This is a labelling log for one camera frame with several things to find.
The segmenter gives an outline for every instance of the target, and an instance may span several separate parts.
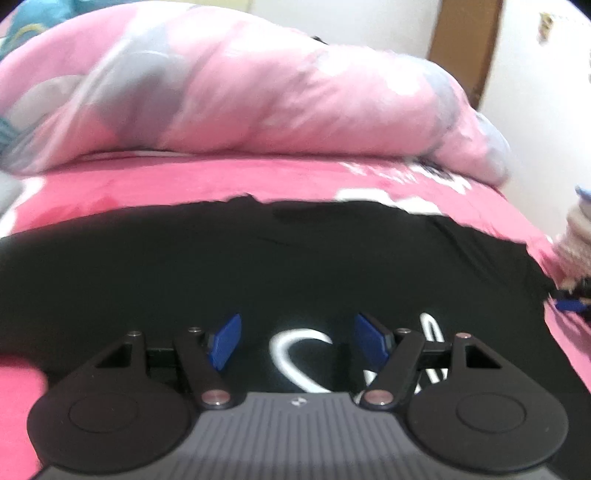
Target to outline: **white wall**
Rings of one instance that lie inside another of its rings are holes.
[[[440,0],[253,0],[250,12],[328,43],[425,57]]]
[[[540,12],[562,15],[547,44]],[[591,186],[591,22],[566,0],[505,0],[481,111],[514,154],[503,191],[549,235],[564,231],[576,184]]]

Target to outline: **pink bedsheet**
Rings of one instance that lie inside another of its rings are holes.
[[[120,207],[223,200],[245,193],[264,202],[373,199],[394,205],[409,199],[398,205],[414,213],[440,210],[463,225],[527,243],[544,271],[561,280],[547,237],[494,189],[460,176],[445,180],[416,164],[371,158],[118,156],[25,179],[25,192],[0,219],[0,236]],[[591,390],[591,329],[551,306],[545,320]],[[0,387],[0,409],[9,412],[0,415],[0,480],[24,480],[38,469],[25,420],[44,389],[43,376],[24,362],[4,359]]]

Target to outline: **gray pattern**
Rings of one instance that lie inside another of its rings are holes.
[[[305,402],[294,401],[298,397]],[[204,413],[168,456],[105,477],[48,468],[36,480],[492,480],[422,452],[398,420],[356,406],[348,394],[251,393],[224,412]],[[558,480],[538,468],[504,480]]]
[[[154,148],[184,97],[190,69],[171,52],[165,25],[134,38],[109,66],[93,98],[120,148]]]

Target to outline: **small logo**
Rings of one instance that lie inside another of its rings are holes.
[[[303,407],[307,403],[308,403],[308,401],[303,397],[297,397],[297,398],[294,398],[293,400],[291,400],[291,404],[294,407],[298,407],[298,408]]]

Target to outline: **blue trigger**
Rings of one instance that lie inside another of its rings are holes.
[[[355,340],[371,368],[379,372],[390,357],[386,337],[363,315],[355,316]]]
[[[232,355],[242,335],[242,318],[234,315],[213,337],[209,362],[220,371]]]

